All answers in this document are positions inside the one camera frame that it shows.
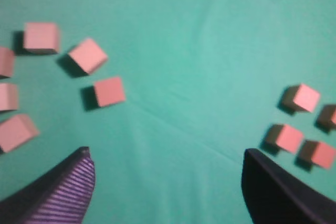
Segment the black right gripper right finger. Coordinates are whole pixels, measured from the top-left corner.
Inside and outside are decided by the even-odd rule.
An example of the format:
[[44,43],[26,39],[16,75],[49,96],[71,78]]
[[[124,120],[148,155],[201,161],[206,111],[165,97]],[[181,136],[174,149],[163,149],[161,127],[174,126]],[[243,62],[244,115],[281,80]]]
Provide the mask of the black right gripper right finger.
[[258,149],[244,152],[241,188],[253,223],[335,223],[335,201]]

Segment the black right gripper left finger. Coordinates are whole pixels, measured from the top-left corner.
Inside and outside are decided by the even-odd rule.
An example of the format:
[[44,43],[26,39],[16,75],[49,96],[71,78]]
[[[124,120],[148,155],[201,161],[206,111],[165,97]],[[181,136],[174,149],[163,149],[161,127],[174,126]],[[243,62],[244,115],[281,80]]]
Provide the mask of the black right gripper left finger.
[[82,223],[96,171],[88,147],[80,147],[41,177],[1,200],[1,223]]

